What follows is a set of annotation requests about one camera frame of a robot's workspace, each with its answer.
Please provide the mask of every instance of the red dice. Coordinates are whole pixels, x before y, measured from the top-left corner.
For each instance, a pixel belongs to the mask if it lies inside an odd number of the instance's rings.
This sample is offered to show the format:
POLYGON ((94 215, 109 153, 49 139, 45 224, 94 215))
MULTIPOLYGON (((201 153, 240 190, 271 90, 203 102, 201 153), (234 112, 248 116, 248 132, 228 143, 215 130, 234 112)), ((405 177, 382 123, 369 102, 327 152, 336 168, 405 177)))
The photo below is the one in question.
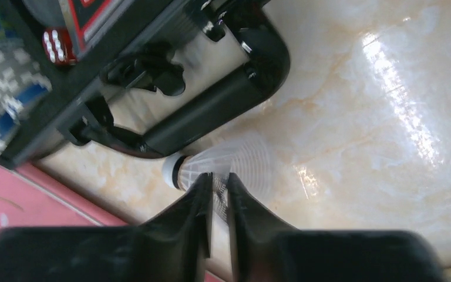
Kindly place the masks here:
POLYGON ((74 65, 73 43, 66 28, 49 28, 42 36, 42 45, 55 65, 74 65))

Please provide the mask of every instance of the beige marble surface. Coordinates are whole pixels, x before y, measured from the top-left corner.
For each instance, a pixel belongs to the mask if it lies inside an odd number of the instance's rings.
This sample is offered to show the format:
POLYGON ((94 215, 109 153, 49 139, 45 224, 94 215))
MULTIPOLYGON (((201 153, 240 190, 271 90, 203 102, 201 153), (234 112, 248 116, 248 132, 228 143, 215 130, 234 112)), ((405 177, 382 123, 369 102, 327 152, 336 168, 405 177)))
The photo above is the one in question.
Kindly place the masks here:
MULTIPOLYGON (((414 230, 450 256, 451 1, 272 0, 265 10, 290 48, 290 76, 201 147, 259 132, 277 156, 265 204, 289 223, 414 230)), ((229 36, 216 45, 197 38, 176 59, 186 93, 132 92, 112 107, 118 123, 146 130, 245 57, 229 36)), ((97 145, 42 162, 138 221, 181 195, 164 184, 161 164, 97 145)), ((220 229, 213 257, 229 265, 220 229)))

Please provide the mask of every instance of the shuttlecock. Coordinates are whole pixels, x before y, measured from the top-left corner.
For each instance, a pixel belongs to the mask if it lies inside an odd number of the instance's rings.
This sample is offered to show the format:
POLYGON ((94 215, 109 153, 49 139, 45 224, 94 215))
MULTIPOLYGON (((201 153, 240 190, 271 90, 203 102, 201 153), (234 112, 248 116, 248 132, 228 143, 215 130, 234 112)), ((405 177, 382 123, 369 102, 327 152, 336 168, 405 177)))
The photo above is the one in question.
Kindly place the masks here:
POLYGON ((247 134, 214 146, 195 156, 175 154, 168 157, 162 169, 165 182, 187 191, 202 173, 214 175, 214 210, 226 220, 229 173, 236 173, 258 201, 269 201, 272 187, 271 153, 258 134, 247 134))

